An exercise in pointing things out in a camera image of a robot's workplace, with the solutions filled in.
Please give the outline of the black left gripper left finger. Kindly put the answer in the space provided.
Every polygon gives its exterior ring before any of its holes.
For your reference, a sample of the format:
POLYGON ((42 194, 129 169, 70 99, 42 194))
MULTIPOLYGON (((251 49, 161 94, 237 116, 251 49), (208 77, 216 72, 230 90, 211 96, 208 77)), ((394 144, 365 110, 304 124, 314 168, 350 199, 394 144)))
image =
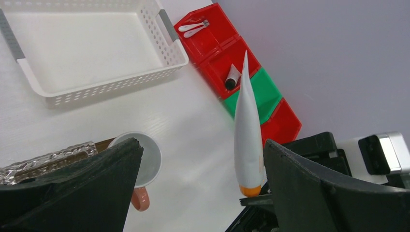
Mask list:
POLYGON ((130 138, 53 172, 1 185, 1 231, 122 231, 143 152, 130 138))

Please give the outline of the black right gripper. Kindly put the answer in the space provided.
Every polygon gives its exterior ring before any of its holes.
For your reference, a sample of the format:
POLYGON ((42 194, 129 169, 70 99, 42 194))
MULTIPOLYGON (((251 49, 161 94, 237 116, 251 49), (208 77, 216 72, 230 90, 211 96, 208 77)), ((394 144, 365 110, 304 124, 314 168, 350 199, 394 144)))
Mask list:
MULTIPOLYGON (((332 133, 322 132, 283 144, 290 151, 339 173, 350 175, 344 152, 332 133)), ((242 198, 244 210, 228 227, 230 232, 281 232, 268 181, 256 197, 242 198)))

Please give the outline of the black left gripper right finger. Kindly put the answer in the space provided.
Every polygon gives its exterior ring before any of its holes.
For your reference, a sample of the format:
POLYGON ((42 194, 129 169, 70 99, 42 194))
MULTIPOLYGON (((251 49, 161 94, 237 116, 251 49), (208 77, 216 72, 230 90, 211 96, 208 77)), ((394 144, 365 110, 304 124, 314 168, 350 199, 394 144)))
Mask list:
POLYGON ((264 165, 283 232, 407 232, 410 192, 362 181, 308 160, 275 141, 264 165))

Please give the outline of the orange-pink mug white inside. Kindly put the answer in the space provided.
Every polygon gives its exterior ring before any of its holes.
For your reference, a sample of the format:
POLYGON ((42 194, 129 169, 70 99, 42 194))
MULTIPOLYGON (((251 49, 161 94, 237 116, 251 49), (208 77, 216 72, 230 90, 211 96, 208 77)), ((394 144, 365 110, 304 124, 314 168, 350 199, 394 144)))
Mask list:
POLYGON ((150 206, 146 187, 159 175, 162 166, 162 152, 157 142, 148 134, 139 131, 129 131, 114 138, 108 147, 112 147, 126 139, 136 139, 143 148, 141 164, 131 197, 134 208, 140 212, 150 206))

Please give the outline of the orange capped toothpaste tube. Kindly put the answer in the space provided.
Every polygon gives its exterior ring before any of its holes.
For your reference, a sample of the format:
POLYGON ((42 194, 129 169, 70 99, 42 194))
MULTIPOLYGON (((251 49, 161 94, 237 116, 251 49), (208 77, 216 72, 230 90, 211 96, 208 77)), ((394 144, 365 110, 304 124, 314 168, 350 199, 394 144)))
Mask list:
POLYGON ((234 116, 234 169, 240 192, 246 197, 259 195, 264 175, 263 145, 247 51, 234 116))

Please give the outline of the clear acrylic toothbrush holder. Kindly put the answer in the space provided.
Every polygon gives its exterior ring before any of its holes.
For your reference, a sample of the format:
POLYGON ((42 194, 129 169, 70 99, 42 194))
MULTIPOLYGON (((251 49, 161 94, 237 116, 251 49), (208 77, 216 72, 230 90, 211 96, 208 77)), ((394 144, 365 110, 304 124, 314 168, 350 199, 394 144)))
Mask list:
POLYGON ((0 183, 15 185, 27 179, 49 174, 98 153, 96 145, 85 142, 56 152, 13 163, 0 169, 0 183))

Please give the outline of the black capped toothpaste tube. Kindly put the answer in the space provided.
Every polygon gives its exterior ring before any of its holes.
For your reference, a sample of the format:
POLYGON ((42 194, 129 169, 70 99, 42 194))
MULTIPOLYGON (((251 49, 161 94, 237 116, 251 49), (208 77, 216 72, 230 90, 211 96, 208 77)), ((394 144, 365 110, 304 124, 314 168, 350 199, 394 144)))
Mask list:
POLYGON ((236 68, 236 66, 232 64, 230 66, 229 73, 228 73, 227 78, 225 80, 226 89, 229 90, 229 91, 233 90, 236 87, 237 82, 238 82, 240 77, 241 77, 241 73, 236 68))

